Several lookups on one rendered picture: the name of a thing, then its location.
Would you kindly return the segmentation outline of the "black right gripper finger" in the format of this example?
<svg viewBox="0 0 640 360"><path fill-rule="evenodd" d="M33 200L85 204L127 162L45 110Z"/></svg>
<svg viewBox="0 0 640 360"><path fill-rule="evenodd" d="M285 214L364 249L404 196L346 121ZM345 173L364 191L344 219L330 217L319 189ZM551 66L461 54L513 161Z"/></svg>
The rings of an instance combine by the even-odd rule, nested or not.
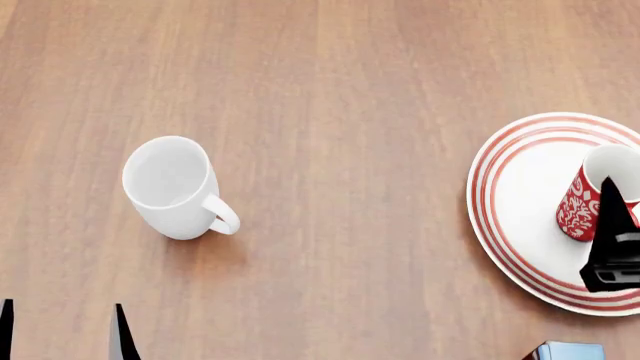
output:
<svg viewBox="0 0 640 360"><path fill-rule="evenodd" d="M640 264L640 226L610 177L601 185L600 210L589 262Z"/></svg>

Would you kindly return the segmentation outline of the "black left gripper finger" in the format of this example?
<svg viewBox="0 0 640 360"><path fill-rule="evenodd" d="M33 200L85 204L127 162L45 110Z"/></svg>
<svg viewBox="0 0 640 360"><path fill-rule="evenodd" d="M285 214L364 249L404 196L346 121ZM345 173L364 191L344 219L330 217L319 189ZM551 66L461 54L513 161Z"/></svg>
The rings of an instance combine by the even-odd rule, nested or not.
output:
<svg viewBox="0 0 640 360"><path fill-rule="evenodd" d="M141 360L121 304L115 305L115 360Z"/></svg>
<svg viewBox="0 0 640 360"><path fill-rule="evenodd" d="M0 308L0 360L11 360L13 325L13 300L4 299Z"/></svg>

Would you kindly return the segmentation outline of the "red mug with white pattern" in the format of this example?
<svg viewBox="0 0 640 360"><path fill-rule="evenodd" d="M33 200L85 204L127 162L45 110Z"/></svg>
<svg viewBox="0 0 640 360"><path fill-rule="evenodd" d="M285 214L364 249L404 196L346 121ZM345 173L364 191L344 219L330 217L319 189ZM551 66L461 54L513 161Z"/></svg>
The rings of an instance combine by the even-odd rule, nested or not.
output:
<svg viewBox="0 0 640 360"><path fill-rule="evenodd" d="M640 204L640 150L619 144L593 148L556 209L556 221L567 236L590 242L599 215L602 182L610 178L627 209Z"/></svg>

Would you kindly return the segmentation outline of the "white plate with red rings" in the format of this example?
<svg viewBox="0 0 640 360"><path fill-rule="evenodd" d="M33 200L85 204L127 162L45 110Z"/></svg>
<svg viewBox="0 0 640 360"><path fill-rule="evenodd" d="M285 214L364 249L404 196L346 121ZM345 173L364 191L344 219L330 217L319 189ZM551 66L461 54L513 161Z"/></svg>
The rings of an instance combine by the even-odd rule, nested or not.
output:
<svg viewBox="0 0 640 360"><path fill-rule="evenodd" d="M540 113L505 125L477 152L466 185L474 233L493 263L538 299L579 314L640 314L640 289L590 293L579 271L591 245L571 239L556 209L588 152L640 150L636 131L583 113Z"/></svg>

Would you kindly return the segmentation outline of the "white ceramic mug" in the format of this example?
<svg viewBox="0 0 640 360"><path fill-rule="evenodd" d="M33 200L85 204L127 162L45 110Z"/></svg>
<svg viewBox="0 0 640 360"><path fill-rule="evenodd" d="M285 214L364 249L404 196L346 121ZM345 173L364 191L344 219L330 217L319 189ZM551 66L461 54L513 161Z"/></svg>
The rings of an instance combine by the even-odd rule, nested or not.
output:
<svg viewBox="0 0 640 360"><path fill-rule="evenodd" d="M191 240L209 230L233 235L240 229L238 215L220 198L207 153L186 137L144 143L127 159L122 185L144 221L171 239Z"/></svg>

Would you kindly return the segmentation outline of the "light blue box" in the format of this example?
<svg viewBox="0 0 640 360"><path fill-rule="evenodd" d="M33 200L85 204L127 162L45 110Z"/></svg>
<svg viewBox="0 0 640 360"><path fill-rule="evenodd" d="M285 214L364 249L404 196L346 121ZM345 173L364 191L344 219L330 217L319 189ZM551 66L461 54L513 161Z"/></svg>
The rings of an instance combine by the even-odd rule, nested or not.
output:
<svg viewBox="0 0 640 360"><path fill-rule="evenodd" d="M545 341L522 360L606 360L600 344Z"/></svg>

